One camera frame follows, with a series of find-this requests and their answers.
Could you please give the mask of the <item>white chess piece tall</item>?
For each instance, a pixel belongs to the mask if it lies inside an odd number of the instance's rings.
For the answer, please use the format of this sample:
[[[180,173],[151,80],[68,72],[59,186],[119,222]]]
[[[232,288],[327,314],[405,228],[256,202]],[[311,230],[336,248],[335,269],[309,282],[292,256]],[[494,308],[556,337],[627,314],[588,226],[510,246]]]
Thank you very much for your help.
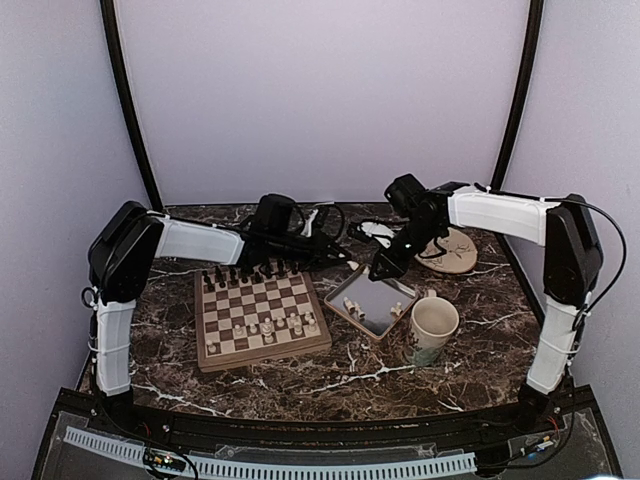
[[[261,333],[265,344],[271,344],[274,341],[273,322],[269,317],[265,318],[264,322],[261,324]]]

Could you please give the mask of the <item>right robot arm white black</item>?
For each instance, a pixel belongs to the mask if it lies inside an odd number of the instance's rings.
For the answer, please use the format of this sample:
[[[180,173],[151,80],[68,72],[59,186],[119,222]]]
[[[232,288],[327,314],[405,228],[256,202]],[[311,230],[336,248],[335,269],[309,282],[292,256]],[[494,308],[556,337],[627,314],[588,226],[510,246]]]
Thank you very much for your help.
[[[586,201],[579,195],[534,197],[462,182],[427,189],[411,174],[396,178],[384,196],[399,221],[361,220],[347,229],[359,241],[380,245],[370,265],[372,281],[402,277],[410,260],[451,227],[518,238],[542,250],[544,320],[526,384],[541,394],[554,391],[576,354],[603,265]]]

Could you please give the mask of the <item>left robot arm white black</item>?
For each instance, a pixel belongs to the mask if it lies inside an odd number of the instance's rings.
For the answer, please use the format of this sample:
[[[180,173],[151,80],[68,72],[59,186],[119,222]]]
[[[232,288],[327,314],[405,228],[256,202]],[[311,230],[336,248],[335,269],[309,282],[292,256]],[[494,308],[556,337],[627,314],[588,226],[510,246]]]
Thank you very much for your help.
[[[315,271],[351,260],[339,240],[316,215],[304,215],[296,201],[278,194],[263,196],[235,226],[183,220],[126,202],[88,251],[93,377],[98,392],[113,397],[103,405],[103,421],[120,436],[141,427],[140,412],[114,396],[131,390],[131,322],[155,259],[210,262],[243,273],[274,259]]]

